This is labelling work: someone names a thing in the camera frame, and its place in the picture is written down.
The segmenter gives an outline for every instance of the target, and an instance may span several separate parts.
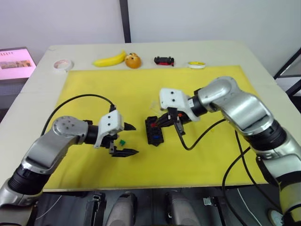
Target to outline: masking tape roll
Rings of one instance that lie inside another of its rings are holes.
[[[188,62],[188,67],[194,68],[194,69],[201,69],[206,67],[206,64],[200,61],[190,61]]]
[[[73,68],[73,62],[68,59],[62,59],[62,60],[56,61],[53,65],[53,67],[57,71],[68,72]]]

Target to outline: green block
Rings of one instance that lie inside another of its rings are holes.
[[[120,145],[123,146],[126,142],[124,140],[120,140]]]

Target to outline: white table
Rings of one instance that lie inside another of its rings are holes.
[[[28,148],[40,136],[45,121],[56,105],[67,73],[56,72],[53,63],[68,58],[74,63],[73,70],[128,69],[125,64],[105,68],[92,65],[94,60],[114,56],[122,49],[127,53],[137,53],[143,62],[141,68],[144,69],[164,67],[153,62],[156,56],[174,57],[175,67],[186,67],[188,61],[203,61],[208,66],[240,65],[275,118],[301,144],[300,113],[252,52],[240,42],[51,46],[0,124],[0,184],[12,175]]]

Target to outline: yellow mat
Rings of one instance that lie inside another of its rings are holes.
[[[241,89],[256,95],[239,66],[207,67],[205,69],[148,69],[118,71],[71,71],[58,99],[58,104],[75,95],[93,93],[109,98],[136,131],[122,131],[124,148],[139,153],[127,158],[113,158],[108,149],[94,149],[92,145],[74,145],[51,176],[45,189],[118,189],[178,186],[220,186],[222,177],[239,155],[234,129],[227,123],[216,126],[191,151],[186,151],[174,127],[163,128],[164,143],[149,145],[144,120],[153,116],[150,109],[158,101],[162,87],[182,89],[186,94],[206,86],[219,76],[232,76]],[[73,100],[59,110],[54,118],[71,115],[93,120],[97,124],[109,110],[109,104],[96,97]],[[198,122],[184,126],[184,140],[191,145],[221,113],[207,113]],[[242,137],[242,146],[248,144]],[[265,183],[249,151],[246,162],[258,183]],[[228,185],[250,184],[243,164],[239,161],[229,174]]]

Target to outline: toy car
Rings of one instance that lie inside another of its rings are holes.
[[[174,59],[172,57],[155,57],[154,59],[157,65],[171,65],[174,66]]]

